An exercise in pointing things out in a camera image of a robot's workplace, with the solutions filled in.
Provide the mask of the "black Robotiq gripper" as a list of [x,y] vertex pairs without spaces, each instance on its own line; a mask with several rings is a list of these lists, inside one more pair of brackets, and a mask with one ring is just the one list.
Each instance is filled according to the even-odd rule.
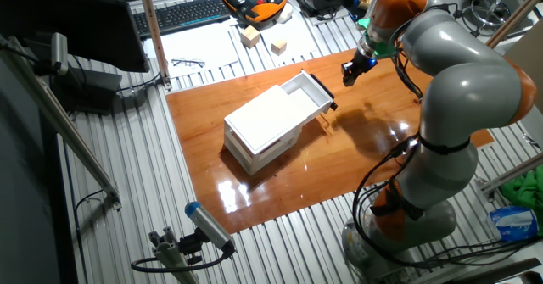
[[378,61],[364,52],[356,50],[350,62],[342,63],[341,70],[345,86],[353,86],[355,81],[371,70]]

